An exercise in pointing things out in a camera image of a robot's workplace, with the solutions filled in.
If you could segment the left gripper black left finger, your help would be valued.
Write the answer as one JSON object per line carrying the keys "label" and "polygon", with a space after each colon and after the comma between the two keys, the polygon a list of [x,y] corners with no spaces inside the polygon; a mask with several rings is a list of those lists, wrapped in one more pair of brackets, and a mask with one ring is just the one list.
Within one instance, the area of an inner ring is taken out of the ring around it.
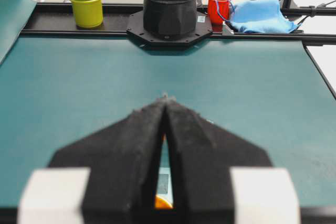
{"label": "left gripper black left finger", "polygon": [[55,151],[31,174],[18,223],[131,223],[154,205],[165,102]]}

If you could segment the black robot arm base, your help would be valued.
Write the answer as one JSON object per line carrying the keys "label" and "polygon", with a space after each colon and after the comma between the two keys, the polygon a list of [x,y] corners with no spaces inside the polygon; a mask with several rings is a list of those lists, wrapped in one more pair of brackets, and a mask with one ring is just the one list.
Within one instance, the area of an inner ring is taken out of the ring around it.
{"label": "black robot arm base", "polygon": [[143,0],[143,10],[129,17],[127,33],[151,46],[192,45],[213,33],[196,0]]}

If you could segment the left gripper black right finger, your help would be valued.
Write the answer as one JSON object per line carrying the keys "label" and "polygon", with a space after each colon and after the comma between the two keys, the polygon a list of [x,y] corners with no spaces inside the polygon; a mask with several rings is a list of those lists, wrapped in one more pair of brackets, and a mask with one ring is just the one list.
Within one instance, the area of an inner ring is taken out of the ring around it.
{"label": "left gripper black right finger", "polygon": [[263,148],[174,101],[165,120],[174,205],[189,223],[300,223],[291,176]]}

